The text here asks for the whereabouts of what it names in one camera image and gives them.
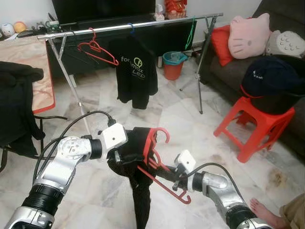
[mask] tile floor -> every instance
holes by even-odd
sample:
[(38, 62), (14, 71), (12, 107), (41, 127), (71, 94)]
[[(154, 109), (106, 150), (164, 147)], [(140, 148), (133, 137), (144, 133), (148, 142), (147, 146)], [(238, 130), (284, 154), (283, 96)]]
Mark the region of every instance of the tile floor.
[[(114, 69), (100, 70), (76, 77), (77, 91), (85, 107), (109, 112), (127, 129), (135, 126), (165, 127), (171, 134), (168, 144), (159, 135), (157, 150), (168, 165), (175, 156), (189, 149), (197, 165), (217, 162), (224, 165), (240, 187), (247, 203), (252, 197), (262, 201), (272, 212), (304, 192), (305, 167), (281, 143), (270, 152), (256, 153), (246, 164), (236, 159), (238, 149), (225, 137), (216, 138), (213, 131), (230, 109), (218, 92), (202, 85), (203, 115), (198, 112), (197, 84), (192, 82), (183, 92), (179, 88), (194, 76), (197, 68), (191, 60), (185, 63), (181, 77), (170, 82), (158, 69), (159, 92), (152, 96), (146, 110), (132, 109), (131, 103), (116, 100)], [(64, 115), (69, 121), (45, 122), (46, 142), (57, 137), (67, 124), (80, 115), (67, 83), (54, 79), (56, 107), (41, 115)], [(89, 117), (93, 135), (106, 127), (106, 119)], [(237, 136), (249, 130), (233, 124)], [(69, 135), (86, 134), (84, 124), (73, 127)], [(31, 188), (35, 161), (9, 155), (7, 168), (0, 174), (0, 228), (15, 208), (20, 206)], [(221, 173), (217, 168), (209, 171)], [(191, 193), (192, 203), (184, 205), (156, 184), (151, 186), (151, 212), (148, 229), (224, 229), (227, 228), (211, 200), (201, 193)], [(128, 179), (113, 173), (102, 160), (80, 164), (75, 179), (56, 214), (54, 229), (134, 229), (135, 216)]]

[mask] white wall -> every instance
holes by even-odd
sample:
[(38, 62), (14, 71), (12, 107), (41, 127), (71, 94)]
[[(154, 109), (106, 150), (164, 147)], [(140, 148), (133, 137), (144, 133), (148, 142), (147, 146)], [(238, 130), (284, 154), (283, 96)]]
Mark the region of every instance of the white wall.
[(0, 0), (0, 25), (22, 21), (30, 28), (48, 21), (48, 12), (56, 15), (51, 0)]
[[(218, 22), (230, 22), (240, 15), (244, 18), (251, 16), (261, 0), (188, 0), (187, 15), (204, 15), (223, 12), (224, 16), (218, 18)], [(23, 21), (28, 27), (36, 25), (36, 22), (47, 21), (48, 12), (55, 15), (51, 0), (0, 0), (0, 24)], [(206, 29), (205, 20), (197, 23), (194, 42), (203, 40), (203, 31)]]

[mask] red plastic stool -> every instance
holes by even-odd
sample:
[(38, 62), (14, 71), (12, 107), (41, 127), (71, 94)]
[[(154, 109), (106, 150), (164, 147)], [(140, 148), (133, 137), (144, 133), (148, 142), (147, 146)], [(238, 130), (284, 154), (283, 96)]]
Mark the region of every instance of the red plastic stool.
[[(243, 111), (243, 113), (238, 117), (235, 117), (240, 111)], [(293, 107), (285, 114), (266, 114), (256, 109), (251, 104), (249, 98), (241, 97), (219, 127), (214, 131), (214, 135), (217, 137), (221, 132), (225, 133), (241, 150), (237, 159), (240, 162), (245, 163), (256, 151), (265, 147), (270, 150), (289, 124), (294, 114), (295, 109)], [(238, 119), (237, 123), (243, 125), (246, 125), (248, 122), (252, 122), (256, 125), (256, 129), (244, 145), (226, 129), (230, 122), (235, 119)], [(269, 136), (267, 142), (261, 144), (262, 140), (267, 135)]]

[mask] human foot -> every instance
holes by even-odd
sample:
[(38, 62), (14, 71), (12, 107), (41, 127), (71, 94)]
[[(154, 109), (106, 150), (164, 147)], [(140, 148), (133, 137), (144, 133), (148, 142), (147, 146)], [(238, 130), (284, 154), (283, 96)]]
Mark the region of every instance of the human foot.
[(289, 225), (286, 224), (283, 218), (274, 215), (257, 199), (253, 198), (250, 200), (250, 207), (258, 218), (265, 220), (270, 226), (274, 227), (274, 229), (289, 228)]

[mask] sofa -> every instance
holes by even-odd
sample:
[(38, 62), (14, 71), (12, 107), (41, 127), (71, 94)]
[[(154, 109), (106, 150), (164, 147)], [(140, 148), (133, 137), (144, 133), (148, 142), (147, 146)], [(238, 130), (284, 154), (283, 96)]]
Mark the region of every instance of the sofa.
[[(305, 37), (304, 0), (262, 0), (253, 17), (267, 12), (270, 14), (270, 30), (293, 31)], [(200, 70), (201, 82), (220, 91), (229, 101), (235, 103), (241, 96), (240, 84), (247, 68), (260, 56), (243, 60), (234, 59), (222, 67), (210, 45)], [(305, 161), (305, 98), (295, 104), (295, 115), (280, 137)]]

